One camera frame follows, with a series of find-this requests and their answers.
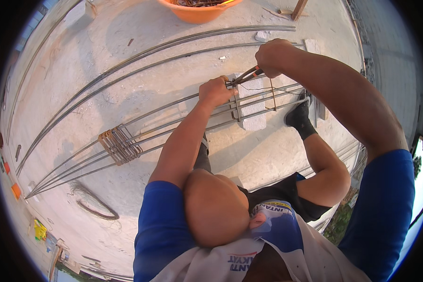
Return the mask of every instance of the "black shoe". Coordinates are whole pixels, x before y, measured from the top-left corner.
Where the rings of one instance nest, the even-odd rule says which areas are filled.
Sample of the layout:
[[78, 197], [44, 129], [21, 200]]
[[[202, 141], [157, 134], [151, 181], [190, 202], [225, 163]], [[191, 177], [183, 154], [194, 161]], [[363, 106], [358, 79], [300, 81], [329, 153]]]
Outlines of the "black shoe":
[[309, 121], [309, 101], [302, 102], [284, 117], [285, 124], [294, 128], [302, 127], [306, 121]]

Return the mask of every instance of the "yellow bag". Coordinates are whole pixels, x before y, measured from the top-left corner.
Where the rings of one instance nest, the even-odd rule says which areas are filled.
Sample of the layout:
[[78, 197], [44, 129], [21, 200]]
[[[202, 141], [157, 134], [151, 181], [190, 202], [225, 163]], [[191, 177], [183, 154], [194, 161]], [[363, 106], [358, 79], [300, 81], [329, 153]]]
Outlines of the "yellow bag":
[[42, 223], [35, 219], [35, 239], [36, 240], [45, 240], [45, 233], [47, 232], [47, 229], [45, 228]]

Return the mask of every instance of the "orange object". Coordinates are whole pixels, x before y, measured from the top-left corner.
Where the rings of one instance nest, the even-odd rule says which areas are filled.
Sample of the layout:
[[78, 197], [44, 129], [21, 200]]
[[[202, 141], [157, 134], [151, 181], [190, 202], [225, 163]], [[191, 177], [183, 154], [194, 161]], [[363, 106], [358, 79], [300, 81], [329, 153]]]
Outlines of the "orange object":
[[5, 171], [6, 171], [6, 174], [8, 174], [11, 170], [9, 169], [9, 164], [8, 164], [8, 162], [5, 162], [5, 163], [3, 163], [3, 165], [5, 166]]
[[12, 190], [12, 193], [14, 194], [14, 196], [16, 197], [16, 200], [19, 200], [19, 197], [20, 197], [20, 194], [21, 194], [19, 185], [17, 185], [17, 183], [14, 183], [14, 185], [11, 186], [11, 190]]
[[226, 1], [212, 7], [184, 7], [171, 4], [171, 0], [157, 0], [168, 7], [179, 19], [190, 24], [205, 24], [219, 17], [226, 9], [242, 2], [242, 0]]

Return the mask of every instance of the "pliers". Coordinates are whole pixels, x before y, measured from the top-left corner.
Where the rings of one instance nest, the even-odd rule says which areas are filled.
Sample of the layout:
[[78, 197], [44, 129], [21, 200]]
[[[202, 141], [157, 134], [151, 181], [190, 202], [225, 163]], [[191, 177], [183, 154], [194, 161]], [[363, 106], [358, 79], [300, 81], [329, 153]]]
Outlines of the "pliers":
[[256, 65], [255, 67], [251, 68], [244, 74], [240, 75], [237, 79], [233, 80], [229, 84], [229, 86], [236, 86], [237, 84], [245, 83], [246, 81], [254, 79], [255, 77], [261, 74], [263, 74], [263, 70], [260, 69], [258, 65]]

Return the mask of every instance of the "left hand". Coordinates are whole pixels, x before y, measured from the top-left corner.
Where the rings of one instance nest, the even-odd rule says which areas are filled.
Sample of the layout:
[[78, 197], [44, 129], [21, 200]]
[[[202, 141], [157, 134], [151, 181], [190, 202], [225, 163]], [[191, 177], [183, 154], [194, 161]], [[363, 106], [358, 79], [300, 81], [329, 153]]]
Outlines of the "left hand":
[[237, 89], [227, 89], [228, 80], [227, 76], [222, 75], [202, 84], [199, 87], [199, 102], [214, 109], [227, 102], [232, 95], [238, 94]]

